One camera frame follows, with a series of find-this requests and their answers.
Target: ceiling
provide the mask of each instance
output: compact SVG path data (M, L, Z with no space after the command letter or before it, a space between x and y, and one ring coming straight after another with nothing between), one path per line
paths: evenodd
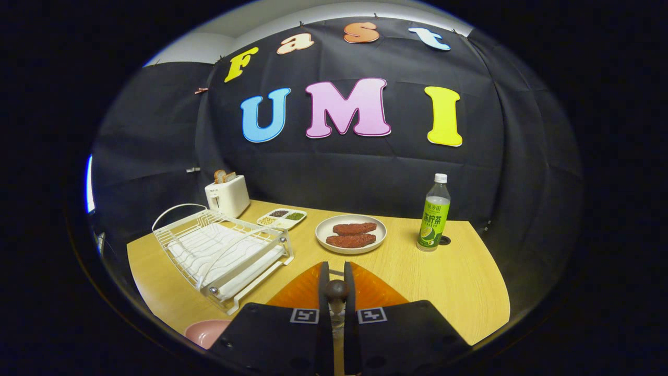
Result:
M452 18L452 15L421 1L412 0L365 0L366 3L387 3L403 5L422 11ZM271 22L279 17L286 16L304 9L320 5L345 3L337 0L260 0L253 1L233 11L225 13L211 21L197 27L196 33L217 33L236 38L246 32Z

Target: bottle cap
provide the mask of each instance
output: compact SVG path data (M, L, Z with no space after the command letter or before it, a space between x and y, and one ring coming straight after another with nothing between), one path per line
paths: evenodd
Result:
M436 174L434 176L434 181L436 183L447 183L448 182L448 176L446 174Z

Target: bottle label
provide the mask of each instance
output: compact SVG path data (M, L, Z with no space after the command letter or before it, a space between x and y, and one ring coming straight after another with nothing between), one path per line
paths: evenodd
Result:
M423 247L434 248L438 246L441 240L443 229L446 226L450 204L438 205L425 201L424 211L422 213L422 225L420 226L420 236L417 239L418 244Z

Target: white dish rack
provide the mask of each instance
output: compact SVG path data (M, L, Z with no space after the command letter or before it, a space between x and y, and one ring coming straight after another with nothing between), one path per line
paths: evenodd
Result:
M204 210L156 229L168 212L189 205ZM295 258L287 229L245 222L195 203L167 209L151 230L195 289L223 311L233 301L227 315L239 309L241 298L255 286Z

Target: pink bowl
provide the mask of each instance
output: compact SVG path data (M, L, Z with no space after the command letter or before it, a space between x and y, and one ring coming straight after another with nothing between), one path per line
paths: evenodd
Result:
M216 339L225 331L231 320L204 320L186 328L184 335L197 345L209 350Z

